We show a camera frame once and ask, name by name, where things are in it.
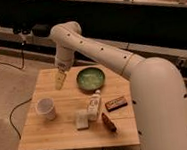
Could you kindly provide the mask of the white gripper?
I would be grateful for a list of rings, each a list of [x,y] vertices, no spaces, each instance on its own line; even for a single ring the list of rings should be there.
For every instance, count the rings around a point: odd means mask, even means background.
[[[55,75],[55,88],[60,90],[65,82],[66,73],[73,66],[74,52],[69,49],[58,49],[55,56],[55,66],[60,70]]]

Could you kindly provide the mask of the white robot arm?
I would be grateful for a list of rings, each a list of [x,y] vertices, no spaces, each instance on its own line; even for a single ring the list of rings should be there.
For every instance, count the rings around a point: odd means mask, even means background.
[[[53,26],[50,39],[60,71],[72,67],[77,51],[130,82],[141,150],[187,150],[186,85],[170,61],[88,39],[74,21]]]

